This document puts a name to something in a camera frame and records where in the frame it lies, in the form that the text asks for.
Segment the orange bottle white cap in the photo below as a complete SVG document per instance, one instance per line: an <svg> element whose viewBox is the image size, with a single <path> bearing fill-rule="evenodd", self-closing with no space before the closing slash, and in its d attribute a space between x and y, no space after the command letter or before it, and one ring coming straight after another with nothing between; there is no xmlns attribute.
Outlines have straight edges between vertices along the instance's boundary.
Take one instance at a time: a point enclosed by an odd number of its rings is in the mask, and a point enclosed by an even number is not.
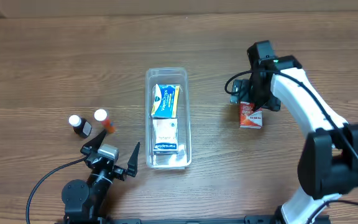
<svg viewBox="0 0 358 224"><path fill-rule="evenodd" d="M104 109L96 110L94 112L94 118L95 118L95 120L99 121L103 125L104 129L108 133L115 132L115 127L113 125L113 122L110 120L106 110L104 110Z"/></svg>

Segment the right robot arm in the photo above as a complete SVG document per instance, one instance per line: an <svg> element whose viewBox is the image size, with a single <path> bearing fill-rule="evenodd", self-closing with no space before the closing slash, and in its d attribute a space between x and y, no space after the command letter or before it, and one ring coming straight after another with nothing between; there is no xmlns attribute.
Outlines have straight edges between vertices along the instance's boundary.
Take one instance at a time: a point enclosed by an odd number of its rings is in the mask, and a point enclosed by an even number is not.
<svg viewBox="0 0 358 224"><path fill-rule="evenodd" d="M329 223L323 210L358 188L358 123L348 123L322 99L292 55L278 57L267 40L247 49L250 69L231 77L225 91L239 105L243 128L260 128L262 111L286 107L305 137L297 167L300 186L272 215L245 223Z"/></svg>

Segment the red medicine box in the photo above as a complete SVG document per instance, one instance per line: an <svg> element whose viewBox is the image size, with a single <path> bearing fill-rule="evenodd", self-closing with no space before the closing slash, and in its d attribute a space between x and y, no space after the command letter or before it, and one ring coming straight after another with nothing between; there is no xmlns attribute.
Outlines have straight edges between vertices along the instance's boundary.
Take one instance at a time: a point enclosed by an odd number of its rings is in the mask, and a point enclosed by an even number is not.
<svg viewBox="0 0 358 224"><path fill-rule="evenodd" d="M260 129L262 124L262 108L253 111L254 104L245 101L239 105L239 127Z"/></svg>

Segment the clear plastic container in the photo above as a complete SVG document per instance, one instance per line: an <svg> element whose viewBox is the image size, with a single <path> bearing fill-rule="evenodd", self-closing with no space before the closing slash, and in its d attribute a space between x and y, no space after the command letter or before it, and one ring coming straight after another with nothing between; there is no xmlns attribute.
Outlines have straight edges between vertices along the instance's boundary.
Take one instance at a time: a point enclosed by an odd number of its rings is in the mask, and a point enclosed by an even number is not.
<svg viewBox="0 0 358 224"><path fill-rule="evenodd" d="M180 85L177 119L178 153L154 154L154 119L151 117L154 86L156 84ZM191 164L191 121L188 91L188 75L184 68L151 68L145 75L145 136L146 164L154 169L183 169Z"/></svg>

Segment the dark bottle white cap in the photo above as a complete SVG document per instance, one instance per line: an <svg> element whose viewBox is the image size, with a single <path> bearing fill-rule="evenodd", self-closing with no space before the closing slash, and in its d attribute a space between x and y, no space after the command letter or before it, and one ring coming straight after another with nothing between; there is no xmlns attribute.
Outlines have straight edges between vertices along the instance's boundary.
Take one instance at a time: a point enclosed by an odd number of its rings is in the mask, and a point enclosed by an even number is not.
<svg viewBox="0 0 358 224"><path fill-rule="evenodd" d="M91 134L92 126L85 118L73 114L69 117L68 122L79 137L86 139Z"/></svg>

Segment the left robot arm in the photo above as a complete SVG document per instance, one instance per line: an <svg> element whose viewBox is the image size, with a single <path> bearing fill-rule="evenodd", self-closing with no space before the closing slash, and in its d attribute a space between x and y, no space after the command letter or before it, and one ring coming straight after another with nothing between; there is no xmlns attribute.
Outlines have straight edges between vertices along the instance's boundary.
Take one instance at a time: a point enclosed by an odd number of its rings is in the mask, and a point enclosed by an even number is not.
<svg viewBox="0 0 358 224"><path fill-rule="evenodd" d="M140 143L136 144L125 169L116 164L119 149L103 143L106 135L107 131L100 132L80 149L91 173L88 180L76 179L64 186L64 223L111 223L107 216L100 213L100 209L113 180L124 181L128 176L135 177L137 174Z"/></svg>

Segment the blue yellow VapoDrops box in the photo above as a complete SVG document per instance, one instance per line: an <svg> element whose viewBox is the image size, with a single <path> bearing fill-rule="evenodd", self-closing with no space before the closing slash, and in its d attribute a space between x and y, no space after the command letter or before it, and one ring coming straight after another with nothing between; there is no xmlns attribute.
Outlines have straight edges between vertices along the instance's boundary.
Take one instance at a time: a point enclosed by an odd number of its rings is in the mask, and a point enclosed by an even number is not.
<svg viewBox="0 0 358 224"><path fill-rule="evenodd" d="M176 118L179 92L180 85L156 84L154 86L151 117Z"/></svg>

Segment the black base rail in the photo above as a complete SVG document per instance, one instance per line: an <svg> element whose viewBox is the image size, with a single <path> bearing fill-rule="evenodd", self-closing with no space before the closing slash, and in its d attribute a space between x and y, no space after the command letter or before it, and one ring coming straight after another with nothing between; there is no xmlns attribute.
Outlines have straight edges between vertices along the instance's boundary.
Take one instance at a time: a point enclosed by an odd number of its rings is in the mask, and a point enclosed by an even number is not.
<svg viewBox="0 0 358 224"><path fill-rule="evenodd" d="M171 220L141 220L131 219L102 219L85 223L105 224L279 224L281 221L273 215L248 215L244 218L202 218L202 219L171 219Z"/></svg>

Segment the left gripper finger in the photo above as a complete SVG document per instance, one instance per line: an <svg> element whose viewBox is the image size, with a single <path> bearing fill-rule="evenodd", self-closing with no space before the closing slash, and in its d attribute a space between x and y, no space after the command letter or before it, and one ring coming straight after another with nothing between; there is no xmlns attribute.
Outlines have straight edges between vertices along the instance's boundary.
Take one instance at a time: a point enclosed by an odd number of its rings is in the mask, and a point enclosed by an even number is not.
<svg viewBox="0 0 358 224"><path fill-rule="evenodd" d="M139 156L140 142L138 142L132 152L132 155L127 163L127 175L135 177L138 170L138 156Z"/></svg>
<svg viewBox="0 0 358 224"><path fill-rule="evenodd" d="M101 147L106 135L106 130L101 131L96 137L85 143L80 149L80 152L84 155L90 155L93 152L97 152L98 149Z"/></svg>

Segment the white Hansaplast box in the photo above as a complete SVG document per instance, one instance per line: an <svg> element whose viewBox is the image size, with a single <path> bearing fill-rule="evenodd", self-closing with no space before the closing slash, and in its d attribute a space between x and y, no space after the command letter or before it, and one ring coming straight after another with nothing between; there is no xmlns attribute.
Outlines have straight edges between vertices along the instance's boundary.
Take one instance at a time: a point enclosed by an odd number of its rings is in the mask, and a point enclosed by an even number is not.
<svg viewBox="0 0 358 224"><path fill-rule="evenodd" d="M177 119L154 119L155 133L154 154L178 153Z"/></svg>

